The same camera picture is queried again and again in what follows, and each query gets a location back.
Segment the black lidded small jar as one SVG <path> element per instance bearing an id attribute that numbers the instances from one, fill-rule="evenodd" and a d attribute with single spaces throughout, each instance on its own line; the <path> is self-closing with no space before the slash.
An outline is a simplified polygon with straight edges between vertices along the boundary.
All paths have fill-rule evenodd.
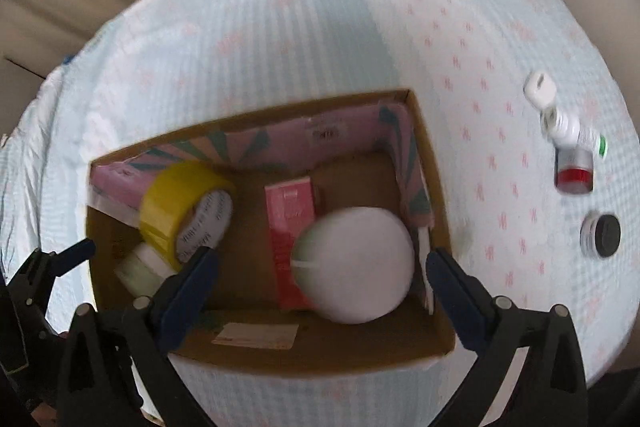
<path id="1" fill-rule="evenodd" d="M 620 248 L 622 228 L 613 213 L 592 210 L 587 213 L 580 227 L 580 248 L 591 258 L 613 257 Z"/>

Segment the yellow tape roll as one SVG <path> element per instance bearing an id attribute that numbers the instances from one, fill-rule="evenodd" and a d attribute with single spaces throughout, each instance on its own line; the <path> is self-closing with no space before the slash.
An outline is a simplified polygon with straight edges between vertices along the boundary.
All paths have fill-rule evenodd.
<path id="1" fill-rule="evenodd" d="M 209 165 L 178 162 L 157 175 L 140 207 L 145 241 L 178 271 L 198 248 L 214 248 L 227 232 L 236 191 Z"/>

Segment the small silver red bottle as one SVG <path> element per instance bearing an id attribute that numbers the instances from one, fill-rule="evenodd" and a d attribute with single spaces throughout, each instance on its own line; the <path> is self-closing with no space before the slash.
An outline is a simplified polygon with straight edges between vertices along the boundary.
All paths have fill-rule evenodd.
<path id="1" fill-rule="evenodd" d="M 586 195 L 593 191 L 593 157 L 583 148 L 555 152 L 555 187 L 563 194 Z"/>

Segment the green labelled white jar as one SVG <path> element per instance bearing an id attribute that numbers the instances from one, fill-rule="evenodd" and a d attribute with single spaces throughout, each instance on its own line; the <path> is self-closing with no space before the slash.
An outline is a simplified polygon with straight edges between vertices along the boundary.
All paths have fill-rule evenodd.
<path id="1" fill-rule="evenodd" d="M 338 324 L 363 324 L 394 311 L 406 298 L 413 243 L 390 211 L 350 207 L 306 228 L 294 243 L 290 267 L 314 312 Z"/>

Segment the red rectangular box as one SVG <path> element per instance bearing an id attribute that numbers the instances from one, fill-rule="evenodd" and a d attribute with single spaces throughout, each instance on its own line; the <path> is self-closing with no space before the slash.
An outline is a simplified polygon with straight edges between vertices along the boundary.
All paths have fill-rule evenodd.
<path id="1" fill-rule="evenodd" d="M 314 186 L 309 176 L 265 187 L 268 229 L 282 310 L 306 310 L 306 298 L 293 279 L 291 254 L 297 237 L 316 221 Z"/>

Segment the white pill bottle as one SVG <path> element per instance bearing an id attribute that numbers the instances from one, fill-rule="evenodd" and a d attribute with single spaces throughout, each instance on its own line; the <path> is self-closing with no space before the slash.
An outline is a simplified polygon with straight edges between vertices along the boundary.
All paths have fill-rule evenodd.
<path id="1" fill-rule="evenodd" d="M 580 148 L 602 159 L 608 153 L 608 140 L 577 115 L 559 107 L 546 108 L 541 115 L 542 130 L 559 150 Z"/>

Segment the open cardboard box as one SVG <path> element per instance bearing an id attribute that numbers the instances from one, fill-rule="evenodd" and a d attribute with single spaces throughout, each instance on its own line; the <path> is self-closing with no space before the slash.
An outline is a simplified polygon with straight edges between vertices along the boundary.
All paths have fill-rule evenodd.
<path id="1" fill-rule="evenodd" d="M 103 311 L 214 248 L 162 328 L 232 372 L 350 375 L 454 347 L 424 260 L 450 234 L 416 95 L 373 91 L 197 124 L 89 170 L 90 273 Z"/>

